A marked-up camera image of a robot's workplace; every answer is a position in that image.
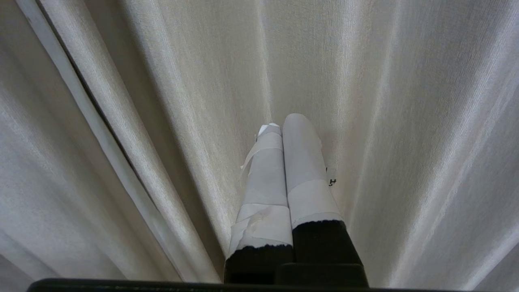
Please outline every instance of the cream fabric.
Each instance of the cream fabric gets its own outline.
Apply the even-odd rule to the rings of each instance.
[[[372,286],[519,290],[519,2],[41,3],[200,281],[257,127],[299,112]],[[2,276],[178,279],[1,5]]]

